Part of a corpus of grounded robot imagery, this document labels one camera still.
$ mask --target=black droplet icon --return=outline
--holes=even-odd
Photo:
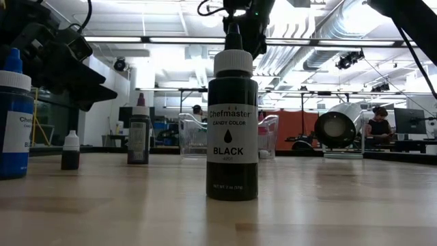
[[[229,130],[227,130],[226,131],[226,134],[225,134],[225,143],[230,143],[230,142],[232,142],[232,135],[231,135],[231,133],[229,132]]]

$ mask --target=spotlight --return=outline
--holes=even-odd
[[[339,62],[337,62],[335,64],[335,66],[338,69],[348,69],[350,68],[352,65],[354,65],[355,63],[357,63],[359,60],[364,59],[364,52],[363,50],[357,52],[349,52],[347,55],[342,55],[340,56],[340,60]]]
[[[390,90],[390,85],[388,83],[383,83],[381,85],[373,86],[370,92],[387,92]]]
[[[124,72],[129,68],[129,64],[126,62],[125,57],[117,57],[117,61],[114,63],[114,69],[119,72]]]
[[[345,148],[353,143],[363,125],[361,107],[344,102],[322,114],[315,122],[315,136],[329,148]]]

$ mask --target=person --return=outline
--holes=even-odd
[[[194,105],[193,107],[193,116],[198,122],[205,122],[206,118],[203,117],[203,110],[200,105]]]
[[[389,122],[385,119],[389,114],[384,107],[373,108],[375,114],[366,125],[366,137],[373,137],[375,144],[390,141],[393,135]]]

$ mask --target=bottle label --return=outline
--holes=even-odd
[[[243,104],[208,107],[208,161],[258,162],[258,108]]]
[[[132,160],[134,161],[140,161],[144,159],[146,134],[145,127],[146,124],[142,122],[130,123],[128,149],[133,152]]]
[[[29,153],[32,120],[31,113],[8,112],[3,153]]]

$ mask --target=clear plastic container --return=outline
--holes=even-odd
[[[279,116],[269,115],[258,123],[258,153],[260,159],[273,159],[278,136]]]
[[[180,154],[184,158],[206,157],[206,129],[189,113],[179,114]],[[258,152],[260,159],[273,159],[278,136],[279,116],[269,115],[258,123]]]
[[[206,126],[189,113],[179,114],[180,154],[184,158],[206,158]]]

